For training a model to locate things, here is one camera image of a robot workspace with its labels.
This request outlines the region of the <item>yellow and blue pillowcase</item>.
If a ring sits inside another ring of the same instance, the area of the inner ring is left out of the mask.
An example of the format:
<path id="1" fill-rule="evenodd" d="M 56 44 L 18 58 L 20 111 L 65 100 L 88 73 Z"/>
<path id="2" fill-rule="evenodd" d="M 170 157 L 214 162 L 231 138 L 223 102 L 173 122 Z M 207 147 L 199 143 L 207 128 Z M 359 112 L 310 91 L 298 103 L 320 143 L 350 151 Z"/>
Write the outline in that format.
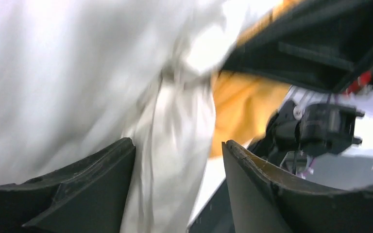
<path id="1" fill-rule="evenodd" d="M 260 139 L 289 90 L 289 84 L 232 71 L 213 74 L 212 87 L 216 125 L 210 159 L 222 156 L 224 141 L 247 144 Z"/>

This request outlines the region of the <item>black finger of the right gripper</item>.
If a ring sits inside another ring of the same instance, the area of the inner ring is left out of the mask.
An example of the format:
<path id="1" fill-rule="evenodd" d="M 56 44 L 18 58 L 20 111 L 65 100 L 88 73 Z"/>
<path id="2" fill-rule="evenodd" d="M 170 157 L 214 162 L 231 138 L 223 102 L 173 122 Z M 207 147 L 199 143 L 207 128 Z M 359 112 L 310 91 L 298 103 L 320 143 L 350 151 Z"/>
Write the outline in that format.
<path id="1" fill-rule="evenodd" d="M 373 0 L 304 0 L 237 46 L 223 70 L 320 93 L 373 86 Z"/>

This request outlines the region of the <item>white pillow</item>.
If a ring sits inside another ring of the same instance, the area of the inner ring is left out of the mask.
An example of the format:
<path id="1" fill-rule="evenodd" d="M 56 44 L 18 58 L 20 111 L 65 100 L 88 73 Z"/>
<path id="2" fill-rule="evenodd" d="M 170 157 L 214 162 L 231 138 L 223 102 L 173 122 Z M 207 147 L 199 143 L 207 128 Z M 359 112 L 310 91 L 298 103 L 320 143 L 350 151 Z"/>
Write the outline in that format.
<path id="1" fill-rule="evenodd" d="M 183 233 L 215 127 L 211 74 L 277 0 L 0 0 L 0 185 L 126 136 L 124 233 Z"/>

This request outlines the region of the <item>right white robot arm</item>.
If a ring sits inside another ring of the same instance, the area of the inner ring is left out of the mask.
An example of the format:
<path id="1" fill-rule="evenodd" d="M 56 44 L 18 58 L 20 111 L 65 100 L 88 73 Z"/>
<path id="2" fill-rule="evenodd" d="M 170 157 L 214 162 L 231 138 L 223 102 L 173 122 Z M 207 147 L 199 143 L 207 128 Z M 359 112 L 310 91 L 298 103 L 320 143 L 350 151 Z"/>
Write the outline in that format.
<path id="1" fill-rule="evenodd" d="M 224 71 L 259 75 L 313 92 L 373 90 L 373 0 L 303 0 L 236 47 Z M 339 154 L 362 140 L 354 135 L 364 113 L 321 100 L 301 116 L 287 101 L 251 151 L 269 161 L 290 151 L 311 157 Z"/>

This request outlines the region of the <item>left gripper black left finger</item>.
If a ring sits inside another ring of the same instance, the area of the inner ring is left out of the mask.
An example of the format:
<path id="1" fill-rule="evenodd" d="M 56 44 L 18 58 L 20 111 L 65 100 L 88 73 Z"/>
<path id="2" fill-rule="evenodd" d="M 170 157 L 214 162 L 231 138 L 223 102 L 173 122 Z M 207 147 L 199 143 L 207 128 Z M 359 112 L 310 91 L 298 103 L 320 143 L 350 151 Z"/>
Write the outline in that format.
<path id="1" fill-rule="evenodd" d="M 136 149 L 123 138 L 64 168 L 0 185 L 0 233 L 117 233 Z"/>

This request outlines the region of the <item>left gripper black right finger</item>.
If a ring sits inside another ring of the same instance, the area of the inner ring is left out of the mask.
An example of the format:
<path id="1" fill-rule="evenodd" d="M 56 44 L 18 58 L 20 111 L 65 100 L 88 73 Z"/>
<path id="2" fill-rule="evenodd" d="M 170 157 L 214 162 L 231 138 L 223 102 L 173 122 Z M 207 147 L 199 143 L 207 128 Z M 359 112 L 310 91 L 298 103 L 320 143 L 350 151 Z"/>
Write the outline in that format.
<path id="1" fill-rule="evenodd" d="M 238 233 L 373 233 L 373 185 L 340 190 L 299 178 L 229 140 L 222 144 Z"/>

